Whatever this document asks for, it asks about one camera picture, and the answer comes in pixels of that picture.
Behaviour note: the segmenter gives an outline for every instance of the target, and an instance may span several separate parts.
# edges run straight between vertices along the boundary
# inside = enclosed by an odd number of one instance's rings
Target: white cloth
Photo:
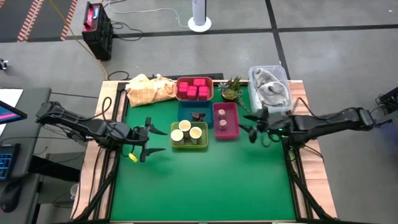
[[[258,69],[254,72],[255,85],[261,104],[266,106],[286,106],[289,102],[289,92],[271,72]]]

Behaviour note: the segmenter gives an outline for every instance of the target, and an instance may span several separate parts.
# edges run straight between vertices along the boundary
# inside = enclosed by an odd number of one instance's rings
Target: red block
[[[193,79],[194,86],[206,86],[206,80],[204,78],[194,78]]]
[[[180,88],[188,88],[188,83],[187,82],[180,82],[180,85],[178,86]]]
[[[209,97],[209,90],[207,86],[200,86],[199,87],[199,94],[198,94],[199,100],[207,100]]]
[[[181,99],[187,99],[188,88],[178,88],[178,94]]]
[[[189,86],[187,92],[188,100],[197,100],[198,99],[198,87]]]

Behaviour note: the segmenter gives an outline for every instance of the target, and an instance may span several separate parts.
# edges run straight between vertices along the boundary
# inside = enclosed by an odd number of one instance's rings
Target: towel
[[[271,72],[260,68],[254,72],[255,85],[261,104],[267,106],[286,106],[289,92]]]
[[[175,98],[176,84],[169,78],[157,74],[149,80],[144,74],[134,77],[126,85],[130,106],[140,106]]]

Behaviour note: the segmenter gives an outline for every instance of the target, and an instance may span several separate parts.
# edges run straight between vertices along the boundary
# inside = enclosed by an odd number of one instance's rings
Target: monitor
[[[0,124],[10,123],[26,119],[27,115],[8,105],[7,103],[0,101]]]

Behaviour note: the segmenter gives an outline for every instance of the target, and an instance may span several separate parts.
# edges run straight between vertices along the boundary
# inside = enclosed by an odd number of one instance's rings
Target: concrete floor
[[[85,1],[79,0],[71,27],[80,32]],[[278,27],[361,26],[394,24],[395,0],[272,0]],[[189,1],[130,1],[116,10],[176,9],[183,25],[191,16]],[[212,29],[270,28],[263,0],[209,0]],[[113,14],[144,32],[186,30],[171,11]],[[398,84],[398,30],[345,30],[280,33],[290,77],[303,80],[312,110],[331,113],[350,106],[373,109],[375,97]],[[53,91],[98,96],[103,72],[74,40],[0,44],[10,70],[0,74],[0,87],[49,86]],[[146,37],[137,42],[114,40],[108,72],[128,71],[181,75],[223,72],[225,78],[247,77],[251,66],[278,65],[272,33]],[[52,95],[70,110],[92,115],[96,99]],[[342,220],[396,223],[398,213],[397,147],[386,144],[378,129],[345,131],[319,138],[336,211]],[[72,141],[41,139],[37,151],[81,152]],[[66,221],[70,211],[44,209],[38,223]]]

